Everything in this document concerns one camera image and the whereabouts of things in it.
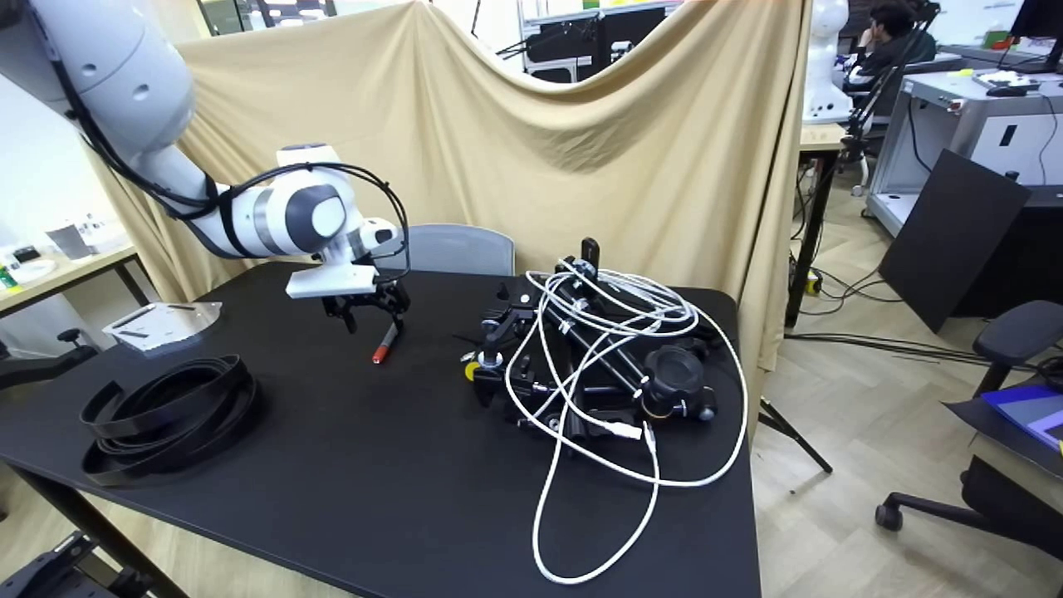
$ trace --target table leg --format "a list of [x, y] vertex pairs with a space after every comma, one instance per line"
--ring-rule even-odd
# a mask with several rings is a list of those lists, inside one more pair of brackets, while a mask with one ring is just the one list
[[112, 274], [125, 278], [125, 285], [131, 290], [131, 297], [137, 298], [137, 307], [147, 307], [144, 290], [137, 285], [135, 274], [127, 269], [127, 263], [118, 263]]
[[760, 414], [757, 414], [767, 430], [790, 435], [820, 468], [825, 476], [835, 473], [835, 466], [790, 425], [790, 420], [786, 420], [771, 403], [760, 400]]
[[798, 267], [790, 274], [787, 330], [796, 330], [796, 321], [802, 315], [807, 269], [811, 269], [817, 243], [820, 243], [827, 195], [831, 195], [835, 166], [838, 166], [838, 154], [806, 154], [806, 156], [820, 161], [820, 181], [817, 181], [817, 192], [811, 198], [811, 214], [807, 214], [807, 226], [806, 226], [806, 239], [802, 239], [802, 254], [798, 254]]
[[94, 503], [67, 485], [15, 468], [37, 495], [61, 509], [80, 531], [86, 531], [111, 559], [135, 572], [159, 598], [185, 598], [119, 528], [112, 528]]

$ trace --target white wall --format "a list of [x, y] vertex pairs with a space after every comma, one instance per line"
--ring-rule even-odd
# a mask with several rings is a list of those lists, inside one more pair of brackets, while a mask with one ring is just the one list
[[205, 21], [198, 0], [135, 0], [173, 45], [205, 40]]
[[1023, 0], [942, 0], [931, 35], [942, 45], [985, 45], [986, 29], [1009, 29]]
[[0, 129], [0, 215], [5, 235], [17, 235], [5, 243], [37, 243], [86, 214], [112, 218], [80, 133], [5, 77]]

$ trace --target white cable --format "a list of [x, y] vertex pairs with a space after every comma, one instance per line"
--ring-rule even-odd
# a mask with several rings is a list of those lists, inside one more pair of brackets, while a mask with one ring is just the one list
[[539, 432], [552, 435], [552, 440], [563, 441], [565, 450], [573, 450], [573, 452], [577, 452], [577, 456], [584, 456], [584, 459], [592, 459], [592, 462], [598, 462], [598, 466], [605, 466], [605, 468], [611, 468], [611, 473], [618, 473], [618, 476], [625, 476], [625, 480], [634, 480], [634, 482], [646, 482], [646, 485], [663, 485], [663, 489], [705, 489], [705, 485], [716, 485], [717, 480], [726, 480], [726, 476], [732, 473], [732, 466], [738, 462], [741, 445], [744, 445], [744, 432], [749, 432], [749, 378], [744, 378], [741, 358], [738, 358], [732, 338], [726, 337], [726, 330], [722, 330], [709, 314], [700, 314], [699, 307], [690, 307], [690, 314], [699, 314], [699, 315], [717, 331], [717, 338], [726, 341], [726, 348], [729, 348], [729, 355], [732, 355], [734, 378], [738, 378], [738, 387], [741, 387], [741, 421], [738, 421], [738, 435], [734, 435], [734, 445], [732, 445], [726, 466], [722, 466], [717, 473], [713, 473], [713, 476], [700, 476], [700, 480], [665, 480], [665, 476], [658, 476], [658, 480], [652, 480], [652, 476], [646, 476], [646, 473], [625, 468], [625, 466], [618, 466], [618, 462], [611, 462], [611, 459], [584, 450], [583, 441], [570, 440], [565, 432], [549, 430], [539, 414], [528, 412], [528, 404], [526, 404], [526, 403], [517, 394], [517, 388], [513, 388], [513, 366], [518, 362], [517, 355], [521, 355], [521, 354], [528, 348], [532, 337], [542, 331], [546, 301], [535, 308], [535, 315], [539, 315], [535, 326], [528, 326], [528, 331], [526, 331], [526, 338], [518, 341], [517, 355], [504, 362], [504, 376], [501, 376], [501, 378], [504, 378], [504, 393], [510, 393], [513, 404], [521, 412], [521, 420], [532, 421]]
[[[652, 516], [658, 509], [663, 489], [705, 489], [705, 485], [716, 485], [722, 476], [732, 473], [732, 466], [741, 456], [744, 432], [749, 432], [749, 378], [744, 378], [741, 358], [738, 358], [732, 338], [726, 337], [726, 330], [709, 314], [700, 314], [699, 307], [683, 298], [676, 290], [667, 290], [667, 285], [663, 285], [656, 278], [641, 278], [641, 277], [627, 277], [627, 274], [608, 274], [608, 269], [598, 269], [598, 278], [601, 278], [601, 285], [598, 285], [594, 278], [590, 278], [573, 263], [563, 263], [563, 267], [570, 274], [546, 277], [542, 283], [535, 277], [528, 277], [528, 283], [539, 285], [542, 298], [535, 307], [535, 321], [528, 326], [526, 338], [518, 341], [518, 348], [504, 362], [504, 376], [501, 378], [504, 378], [504, 393], [510, 393], [513, 404], [521, 412], [521, 420], [532, 421], [539, 432], [555, 440], [552, 466], [549, 466], [549, 476], [542, 482], [542, 492], [539, 492], [539, 503], [535, 503], [535, 516], [532, 516], [532, 559], [535, 559], [535, 568], [555, 584], [584, 584], [584, 583], [594, 583], [598, 576], [605, 576], [611, 564], [618, 564], [634, 548], [634, 543], [646, 535], [646, 528], [648, 528], [648, 522], [652, 522]], [[608, 320], [608, 315], [592, 314], [583, 298], [565, 298], [557, 290], [565, 283], [573, 283], [573, 278], [590, 285], [594, 293], [594, 298], [608, 298], [627, 320]], [[557, 376], [555, 355], [549, 348], [549, 330], [546, 330], [546, 314], [549, 308], [555, 308], [563, 320], [573, 320], [573, 321], [598, 331], [594, 341], [584, 341], [583, 362], [565, 378]], [[641, 421], [641, 430], [639, 430], [639, 425], [625, 425], [625, 421], [594, 420], [594, 414], [577, 410], [574, 388], [577, 388], [577, 378], [594, 362], [608, 358], [611, 354], [625, 348], [627, 341], [634, 341], [634, 338], [683, 338], [683, 337], [695, 331], [700, 321], [709, 321], [716, 330], [716, 337], [729, 347], [729, 355], [732, 355], [732, 366], [734, 366], [734, 378], [741, 387], [741, 421], [738, 421], [738, 435], [734, 435], [732, 456], [726, 459], [726, 466], [717, 473], [700, 476], [700, 480], [665, 480], [652, 421]], [[535, 410], [535, 414], [526, 410], [526, 403], [518, 400], [518, 393], [513, 387], [513, 368], [517, 368], [517, 362], [521, 362], [532, 337], [539, 337], [549, 376], [555, 382], [552, 394]], [[563, 400], [565, 404], [563, 404], [563, 414], [557, 414], [555, 430], [549, 430], [542, 421], [542, 412], [555, 400]], [[648, 445], [648, 452], [652, 452], [652, 476], [625, 468], [625, 466], [618, 466], [618, 462], [611, 462], [611, 459], [573, 441], [565, 435], [570, 412], [574, 412], [577, 420], [598, 425], [598, 430], [605, 430], [611, 435], [641, 440]], [[598, 466], [605, 466], [605, 468], [611, 468], [611, 473], [618, 473], [625, 480], [652, 485], [652, 503], [648, 503], [641, 522], [634, 524], [634, 531], [627, 535], [627, 543], [611, 559], [605, 559], [598, 568], [592, 568], [584, 576], [555, 576], [546, 564], [542, 544], [539, 544], [542, 543], [539, 540], [542, 535], [542, 516], [546, 516], [546, 506], [549, 506], [549, 495], [552, 495], [552, 485], [555, 485], [555, 476], [557, 476], [565, 450], [574, 450], [577, 456], [584, 456], [584, 459], [592, 459], [592, 462], [598, 462]]]
[[[656, 441], [656, 430], [652, 425], [646, 425], [646, 445], [648, 445], [652, 462], [656, 462], [656, 480], [663, 480], [663, 459], [658, 459], [658, 441]], [[605, 576], [611, 564], [618, 564], [634, 548], [634, 543], [646, 535], [648, 522], [656, 519], [663, 485], [652, 489], [652, 503], [646, 506], [634, 531], [627, 535], [627, 543], [611, 559], [605, 559], [598, 568], [592, 568], [584, 576], [555, 576], [542, 559], [539, 535], [542, 535], [542, 512], [546, 512], [546, 503], [549, 503], [549, 495], [555, 489], [555, 476], [557, 476], [557, 466], [563, 466], [563, 452], [565, 452], [565, 445], [555, 441], [555, 456], [552, 456], [549, 476], [546, 476], [539, 503], [535, 503], [532, 559], [535, 559], [535, 568], [542, 572], [542, 579], [549, 579], [555, 584], [584, 584], [584, 583], [594, 583], [598, 576]]]

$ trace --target wire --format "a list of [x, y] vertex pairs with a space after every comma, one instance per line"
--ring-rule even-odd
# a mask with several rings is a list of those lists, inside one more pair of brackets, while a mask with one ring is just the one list
[[[732, 473], [732, 466], [738, 462], [738, 452], [744, 445], [744, 432], [749, 432], [749, 378], [741, 372], [741, 362], [738, 362], [738, 354], [732, 347], [732, 338], [726, 337], [726, 330], [705, 315], [699, 307], [685, 301], [676, 290], [656, 283], [656, 278], [646, 278], [646, 277], [633, 277], [633, 274], [611, 274], [611, 269], [601, 269], [598, 278], [590, 278], [577, 267], [573, 263], [557, 263], [557, 274], [552, 277], [535, 277], [528, 274], [526, 277], [542, 297], [539, 297], [539, 307], [535, 307], [535, 321], [528, 326], [528, 331], [521, 337], [518, 348], [513, 354], [513, 358], [504, 362], [504, 393], [513, 400], [513, 404], [521, 412], [526, 421], [532, 421], [539, 432], [546, 432], [549, 440], [555, 440], [555, 452], [552, 452], [552, 466], [549, 466], [549, 476], [546, 476], [546, 485], [539, 492], [539, 503], [535, 503], [535, 516], [532, 516], [532, 559], [535, 559], [535, 568], [555, 583], [555, 584], [584, 584], [598, 576], [605, 576], [611, 564], [618, 564], [633, 548], [634, 543], [646, 535], [656, 509], [658, 509], [658, 495], [663, 489], [705, 489], [713, 482], [717, 482], [722, 476]], [[608, 315], [598, 315], [590, 308], [584, 298], [573, 298], [565, 297], [565, 290], [592, 290], [594, 298], [608, 301], [611, 308], [623, 314], [623, 320], [608, 320]], [[592, 341], [584, 341], [584, 355], [583, 362], [563, 378], [557, 372], [557, 362], [546, 341], [546, 320], [557, 315], [563, 321], [577, 321], [592, 331], [598, 331]], [[574, 403], [574, 388], [583, 382], [583, 376], [592, 368], [592, 366], [608, 366], [605, 358], [608, 355], [623, 355], [623, 362], [627, 368], [639, 368], [633, 358], [625, 358], [625, 347], [634, 341], [634, 338], [683, 338], [688, 331], [695, 331], [700, 321], [709, 321], [717, 338], [729, 347], [729, 355], [734, 362], [734, 378], [738, 378], [738, 388], [741, 388], [741, 425], [738, 425], [738, 440], [734, 440], [734, 450], [729, 452], [726, 466], [705, 480], [685, 480], [685, 482], [670, 482], [670, 480], [663, 480], [663, 459], [658, 459], [658, 441], [656, 441], [656, 430], [652, 421], [646, 420], [641, 430], [627, 425], [627, 421], [601, 421], [590, 412], [577, 410]], [[546, 354], [546, 366], [549, 366], [549, 376], [555, 382], [552, 394], [535, 410], [528, 412], [528, 404], [518, 400], [517, 393], [517, 362], [521, 362], [528, 341], [539, 337], [542, 341], [542, 354]], [[542, 421], [542, 412], [552, 404], [552, 403], [565, 403], [563, 404], [563, 414], [557, 421]], [[577, 441], [573, 441], [565, 435], [570, 430], [570, 414], [577, 414], [611, 435], [623, 435], [623, 440], [641, 440], [652, 452], [652, 476], [646, 473], [633, 473]], [[557, 476], [557, 462], [563, 462], [563, 452], [565, 450], [574, 450], [583, 452], [584, 459], [625, 476], [625, 480], [634, 480], [634, 482], [646, 482], [652, 485], [652, 499], [648, 499], [648, 509], [641, 516], [641, 522], [634, 524], [634, 531], [627, 535], [627, 543], [608, 556], [598, 568], [584, 572], [584, 576], [555, 576], [546, 559], [542, 559], [542, 516], [546, 516], [546, 506], [549, 506], [549, 495], [552, 495], [552, 485], [555, 485], [555, 476]]]
[[868, 290], [872, 285], [883, 285], [883, 278], [872, 278], [876, 277], [876, 269], [872, 269], [868, 277], [861, 277], [858, 283], [843, 283], [840, 277], [827, 274], [827, 269], [817, 269], [825, 278], [838, 283], [843, 293], [840, 298], [868, 298], [868, 301], [903, 301], [902, 297], [872, 297]]
[[[614, 285], [614, 290], [618, 290], [623, 283], [639, 283], [639, 277], [608, 274], [608, 269], [601, 269], [601, 278], [605, 278], [608, 285]], [[539, 414], [532, 414], [528, 404], [518, 400], [518, 393], [517, 393], [517, 372], [513, 372], [513, 368], [517, 368], [517, 362], [521, 362], [518, 355], [526, 355], [532, 337], [546, 331], [546, 308], [549, 308], [549, 307], [546, 307], [546, 298], [542, 298], [539, 308], [535, 308], [535, 321], [528, 326], [528, 331], [526, 331], [526, 338], [518, 341], [517, 355], [504, 362], [504, 376], [501, 376], [501, 378], [504, 378], [504, 393], [510, 393], [513, 404], [521, 412], [526, 421], [532, 421], [532, 425], [535, 425], [539, 432], [546, 432], [549, 440], [563, 441], [565, 450], [573, 450], [573, 452], [577, 452], [577, 456], [584, 456], [584, 459], [592, 459], [592, 462], [598, 462], [598, 466], [605, 466], [605, 468], [611, 468], [611, 473], [618, 473], [618, 476], [625, 476], [625, 480], [656, 485], [652, 476], [634, 473], [634, 468], [625, 468], [625, 466], [618, 466], [618, 462], [611, 462], [611, 459], [584, 450], [583, 441], [574, 441], [574, 440], [549, 430], [549, 425], [546, 425]], [[749, 378], [744, 378], [744, 368], [741, 368], [741, 358], [738, 358], [732, 338], [729, 338], [726, 330], [722, 330], [709, 314], [700, 314], [699, 307], [685, 301], [685, 308], [690, 308], [700, 321], [709, 321], [709, 326], [716, 330], [716, 337], [726, 341], [726, 348], [729, 348], [729, 355], [732, 355], [732, 366], [734, 366], [734, 372], [738, 372], [738, 387], [741, 387], [741, 421], [738, 421], [738, 440], [734, 440], [734, 445], [732, 445], [732, 452], [729, 452], [729, 459], [726, 459], [722, 468], [716, 468], [716, 473], [709, 473], [709, 476], [700, 476], [700, 480], [665, 480], [665, 476], [663, 476], [663, 489], [705, 489], [705, 485], [716, 485], [716, 482], [717, 482], [722, 476], [729, 476], [732, 466], [738, 462], [741, 445], [744, 445], [744, 432], [749, 432]], [[583, 372], [584, 372], [590, 366], [594, 366], [594, 362], [601, 362], [601, 354], [594, 354], [574, 376], [583, 376]]]
[[555, 576], [546, 559], [542, 559], [542, 512], [546, 512], [546, 503], [552, 495], [552, 485], [555, 485], [555, 476], [557, 476], [557, 462], [563, 462], [563, 441], [555, 441], [555, 456], [552, 456], [552, 468], [546, 476], [546, 485], [539, 492], [539, 503], [535, 503], [535, 519], [532, 519], [532, 559], [535, 559], [535, 568], [542, 572], [542, 579], [555, 583], [555, 584], [584, 584], [584, 583], [594, 583], [598, 576], [605, 576], [611, 564], [618, 564], [633, 548], [634, 543], [646, 535], [648, 522], [656, 519], [656, 509], [658, 509], [658, 495], [663, 495], [663, 459], [658, 459], [658, 441], [656, 441], [656, 430], [646, 421], [646, 445], [652, 452], [652, 466], [656, 466], [656, 485], [652, 485], [652, 503], [646, 506], [634, 531], [625, 540], [625, 544], [605, 559], [598, 568], [584, 572], [584, 576]]
[[215, 183], [205, 176], [205, 195], [183, 195], [183, 192], [173, 192], [173, 191], [168, 191], [168, 187], [140, 176], [140, 173], [111, 145], [108, 133], [105, 133], [99, 122], [94, 120], [94, 110], [90, 110], [90, 105], [82, 103], [82, 97], [78, 94], [67, 68], [63, 68], [63, 63], [55, 63], [55, 70], [58, 70], [58, 81], [61, 81], [61, 87], [63, 87], [63, 94], [67, 94], [67, 103], [69, 103], [69, 110], [75, 110], [75, 120], [80, 122], [80, 129], [82, 129], [82, 135], [86, 135], [86, 145], [90, 145], [112, 173], [119, 173], [125, 181], [131, 181], [135, 187], [140, 187], [144, 192], [150, 192], [152, 198], [159, 198], [164, 208], [168, 208], [173, 218], [189, 223], [189, 218], [202, 218], [202, 215], [210, 215], [210, 214], [221, 208], [223, 218], [228, 218], [228, 235], [231, 235], [234, 251], [242, 254], [242, 256], [251, 256], [251, 254], [242, 251], [241, 235], [237, 235], [234, 226], [231, 226], [231, 206], [234, 206], [234, 198], [242, 195], [242, 192], [251, 192], [254, 187], [273, 183], [275, 176], [286, 176], [286, 173], [298, 173], [298, 169], [336, 169], [336, 173], [347, 173], [347, 176], [352, 176], [352, 181], [362, 181], [362, 183], [376, 187], [376, 191], [389, 198], [395, 218], [398, 218], [398, 228], [404, 228], [404, 243], [398, 243], [389, 256], [407, 254], [407, 274], [412, 269], [407, 202], [404, 202], [404, 198], [395, 195], [395, 191], [393, 191], [386, 181], [379, 181], [371, 169], [352, 166], [352, 164], [286, 164], [286, 166], [273, 166], [273, 169], [265, 169], [265, 173], [260, 173], [260, 176], [254, 176], [254, 181], [246, 181], [246, 183], [241, 183], [241, 187], [231, 187], [231, 191], [223, 191], [223, 192], [215, 192]]
[[906, 341], [906, 338], [880, 338], [880, 337], [848, 337], [848, 331], [787, 331], [786, 338], [796, 341], [840, 341], [840, 347], [864, 347], [864, 348], [880, 348], [880, 354], [902, 354], [902, 355], [920, 355], [920, 358], [945, 358], [945, 362], [986, 362], [975, 354], [949, 354], [942, 347], [927, 341]]
[[835, 315], [835, 314], [840, 314], [843, 307], [848, 307], [848, 298], [868, 298], [868, 301], [903, 301], [902, 297], [873, 297], [873, 293], [868, 293], [872, 285], [883, 285], [883, 278], [876, 278], [876, 269], [872, 269], [872, 274], [864, 274], [861, 278], [855, 278], [855, 283], [848, 283], [848, 278], [840, 278], [840, 277], [835, 277], [835, 274], [827, 274], [827, 269], [815, 269], [817, 277], [820, 277], [820, 283], [825, 283], [825, 297], [827, 298], [835, 298], [835, 307], [831, 308], [802, 308], [802, 315]]
[[917, 133], [917, 117], [912, 110], [912, 97], [903, 99], [903, 110], [906, 110], [906, 133], [912, 133], [912, 154], [917, 156], [917, 164], [931, 173], [931, 164], [920, 156], [920, 133]]
[[1052, 145], [1052, 141], [1057, 141], [1057, 133], [1061, 133], [1061, 112], [1057, 112], [1057, 103], [1046, 97], [1046, 94], [1036, 94], [1046, 105], [1049, 105], [1049, 112], [1052, 112], [1052, 133], [1049, 133], [1049, 141], [1040, 145], [1040, 183], [1046, 187], [1049, 183], [1049, 169], [1046, 169], [1046, 149]]
[[477, 28], [478, 28], [478, 10], [486, 6], [486, 0], [477, 0], [472, 6], [472, 22], [469, 22], [469, 37], [478, 40]]

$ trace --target wall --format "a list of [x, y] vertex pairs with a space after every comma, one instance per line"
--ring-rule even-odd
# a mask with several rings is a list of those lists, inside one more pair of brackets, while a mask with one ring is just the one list
[[1023, 0], [945, 0], [931, 35], [942, 45], [979, 48], [986, 29], [1009, 29]]
[[[198, 0], [137, 0], [140, 10], [164, 22], [173, 40], [202, 40], [205, 28]], [[78, 223], [86, 214], [112, 218], [112, 206], [98, 181], [90, 149], [80, 133], [0, 77], [0, 246], [49, 246], [47, 228]], [[17, 355], [55, 355], [67, 348], [55, 337], [61, 330], [98, 330], [131, 314], [137, 301], [118, 277], [99, 277], [67, 297], [37, 301], [0, 321], [0, 338]]]

